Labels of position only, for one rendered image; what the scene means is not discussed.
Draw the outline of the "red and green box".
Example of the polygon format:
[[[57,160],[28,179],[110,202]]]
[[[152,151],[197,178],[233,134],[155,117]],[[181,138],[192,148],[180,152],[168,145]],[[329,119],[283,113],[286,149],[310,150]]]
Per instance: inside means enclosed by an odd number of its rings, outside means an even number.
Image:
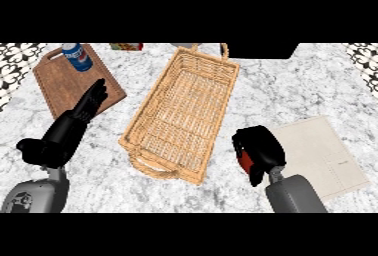
[[[143,43],[109,43],[112,50],[141,51]]]

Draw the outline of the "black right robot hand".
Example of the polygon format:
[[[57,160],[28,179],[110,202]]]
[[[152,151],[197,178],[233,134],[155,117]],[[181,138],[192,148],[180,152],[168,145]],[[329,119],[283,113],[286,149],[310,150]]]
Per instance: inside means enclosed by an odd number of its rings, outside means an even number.
[[[257,186],[262,181],[262,176],[276,166],[285,166],[285,151],[280,143],[268,131],[261,126],[237,129],[231,136],[231,144],[236,154],[245,150],[254,162],[249,169],[249,183]]]

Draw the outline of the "red bell pepper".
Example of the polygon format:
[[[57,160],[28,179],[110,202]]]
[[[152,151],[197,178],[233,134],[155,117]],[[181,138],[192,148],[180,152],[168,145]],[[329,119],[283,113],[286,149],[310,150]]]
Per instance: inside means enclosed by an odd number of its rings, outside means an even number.
[[[245,150],[240,150],[240,152],[236,154],[236,159],[245,173],[249,173],[249,169],[251,169],[251,166],[254,165],[254,162]]]

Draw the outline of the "brown wooden cutting board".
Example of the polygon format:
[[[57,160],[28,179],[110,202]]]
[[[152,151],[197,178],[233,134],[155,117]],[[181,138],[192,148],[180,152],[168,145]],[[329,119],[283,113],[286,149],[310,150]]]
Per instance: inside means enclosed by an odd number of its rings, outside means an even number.
[[[73,108],[84,92],[100,78],[104,79],[107,98],[97,113],[101,113],[127,96],[91,46],[84,44],[82,48],[93,62],[87,71],[75,70],[62,54],[62,48],[47,52],[32,68],[53,118],[57,118],[68,109]]]

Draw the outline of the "beige placemat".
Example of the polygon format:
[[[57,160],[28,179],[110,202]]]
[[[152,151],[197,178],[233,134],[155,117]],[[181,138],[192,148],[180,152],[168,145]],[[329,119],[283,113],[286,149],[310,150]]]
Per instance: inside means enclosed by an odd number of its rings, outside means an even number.
[[[324,116],[296,121],[270,131],[285,150],[283,176],[302,175],[322,201],[369,185]]]

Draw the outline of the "black appliance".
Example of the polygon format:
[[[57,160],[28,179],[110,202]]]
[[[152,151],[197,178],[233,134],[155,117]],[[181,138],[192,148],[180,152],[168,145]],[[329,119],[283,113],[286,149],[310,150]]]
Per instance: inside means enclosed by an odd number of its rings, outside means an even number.
[[[228,43],[228,57],[239,59],[288,59],[296,43]]]

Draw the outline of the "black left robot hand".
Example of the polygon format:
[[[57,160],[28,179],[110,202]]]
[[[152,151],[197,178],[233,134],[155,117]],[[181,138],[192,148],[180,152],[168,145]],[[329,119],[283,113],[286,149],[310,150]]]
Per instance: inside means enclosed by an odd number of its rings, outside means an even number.
[[[104,79],[99,79],[82,94],[75,107],[54,120],[42,138],[23,138],[17,142],[16,149],[22,152],[22,160],[28,164],[48,168],[66,164],[106,98]]]

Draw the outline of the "blue soda can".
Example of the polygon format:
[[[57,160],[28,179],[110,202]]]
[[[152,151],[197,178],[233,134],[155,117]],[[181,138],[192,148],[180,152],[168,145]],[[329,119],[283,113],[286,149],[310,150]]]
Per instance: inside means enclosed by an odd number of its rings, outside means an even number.
[[[91,68],[93,62],[79,43],[63,43],[62,54],[76,71],[84,72]]]

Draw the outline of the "rectangular wicker basket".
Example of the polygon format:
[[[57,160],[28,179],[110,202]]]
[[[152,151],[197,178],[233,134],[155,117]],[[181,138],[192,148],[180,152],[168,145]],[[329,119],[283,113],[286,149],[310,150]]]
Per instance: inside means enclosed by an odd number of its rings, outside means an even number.
[[[133,167],[200,184],[239,64],[180,46],[118,140]]]

